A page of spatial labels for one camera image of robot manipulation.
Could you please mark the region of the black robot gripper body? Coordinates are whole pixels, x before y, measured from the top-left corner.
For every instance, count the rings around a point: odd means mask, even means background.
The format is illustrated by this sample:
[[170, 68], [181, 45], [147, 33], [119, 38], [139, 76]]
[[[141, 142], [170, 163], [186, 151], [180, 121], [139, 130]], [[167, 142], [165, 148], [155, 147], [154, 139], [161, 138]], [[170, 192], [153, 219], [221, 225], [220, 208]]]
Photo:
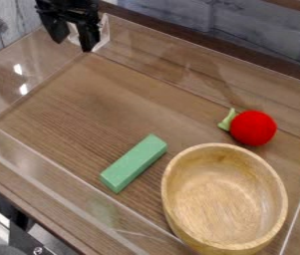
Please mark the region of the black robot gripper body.
[[99, 0], [35, 0], [35, 8], [43, 24], [59, 21], [98, 24]]

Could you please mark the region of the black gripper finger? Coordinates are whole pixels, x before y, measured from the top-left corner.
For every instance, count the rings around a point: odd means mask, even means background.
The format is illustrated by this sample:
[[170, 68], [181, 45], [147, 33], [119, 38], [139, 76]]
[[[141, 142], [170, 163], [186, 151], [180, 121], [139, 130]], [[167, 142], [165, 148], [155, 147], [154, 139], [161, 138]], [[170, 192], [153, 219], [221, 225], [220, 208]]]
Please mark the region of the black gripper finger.
[[98, 21], [77, 24], [79, 42], [83, 52], [90, 52], [101, 42], [101, 27]]
[[40, 13], [42, 24], [52, 41], [60, 44], [70, 34], [67, 22], [52, 15]]

